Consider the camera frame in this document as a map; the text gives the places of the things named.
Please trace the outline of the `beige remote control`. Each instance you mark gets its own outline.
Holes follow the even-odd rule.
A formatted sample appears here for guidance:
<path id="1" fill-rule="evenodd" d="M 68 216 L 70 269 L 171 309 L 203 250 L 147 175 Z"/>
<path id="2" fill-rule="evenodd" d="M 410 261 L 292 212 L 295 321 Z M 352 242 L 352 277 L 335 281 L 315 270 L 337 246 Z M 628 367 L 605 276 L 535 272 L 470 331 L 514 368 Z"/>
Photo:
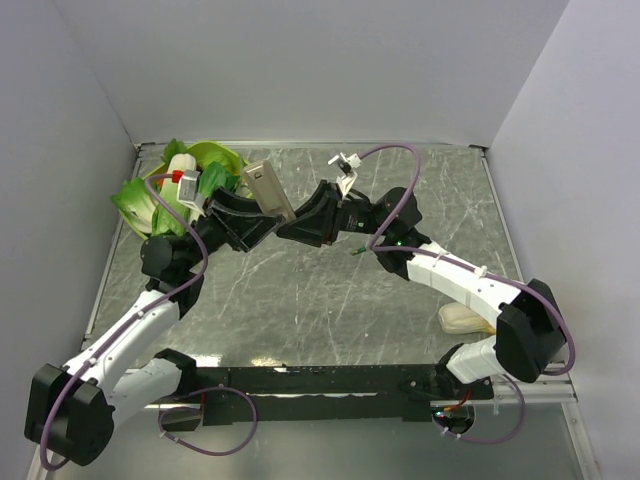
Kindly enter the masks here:
<path id="1" fill-rule="evenodd" d="M 242 176 L 264 214 L 281 215 L 286 223 L 296 218 L 283 186 L 268 160 L 247 165 Z"/>

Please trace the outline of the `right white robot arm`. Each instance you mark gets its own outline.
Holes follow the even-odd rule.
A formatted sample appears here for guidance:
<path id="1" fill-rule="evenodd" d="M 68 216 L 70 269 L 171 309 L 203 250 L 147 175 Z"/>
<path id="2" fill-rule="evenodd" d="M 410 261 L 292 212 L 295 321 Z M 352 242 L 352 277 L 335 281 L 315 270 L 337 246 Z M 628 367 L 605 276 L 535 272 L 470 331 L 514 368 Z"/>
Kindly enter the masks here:
<path id="1" fill-rule="evenodd" d="M 336 184 L 322 181 L 277 235 L 321 247 L 341 232 L 380 234 L 371 249 L 387 272 L 430 287 L 485 320 L 493 336 L 455 346 L 441 359 L 436 383 L 444 396 L 459 398 L 473 382 L 497 374 L 535 382 L 566 343 L 548 286 L 499 278 L 459 259 L 417 230 L 421 218 L 405 188 L 371 202 L 361 193 L 342 196 Z"/>

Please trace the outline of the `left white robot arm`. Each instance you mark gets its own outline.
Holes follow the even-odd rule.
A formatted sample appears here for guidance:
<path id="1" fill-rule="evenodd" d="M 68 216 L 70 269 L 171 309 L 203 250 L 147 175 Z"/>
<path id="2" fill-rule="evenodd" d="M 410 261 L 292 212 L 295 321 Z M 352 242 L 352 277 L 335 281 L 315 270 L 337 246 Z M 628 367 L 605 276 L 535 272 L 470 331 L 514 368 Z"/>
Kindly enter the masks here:
<path id="1" fill-rule="evenodd" d="M 86 466 L 115 429 L 152 401 L 192 398 L 195 362 L 162 353 L 137 372 L 129 366 L 195 305 L 211 254 L 222 246 L 247 252 L 282 221 L 254 200 L 213 193 L 203 217 L 183 235 L 156 235 L 142 245 L 149 281 L 130 309 L 90 347 L 61 366 L 43 365 L 31 380 L 24 435 L 39 446 L 42 467 Z"/>

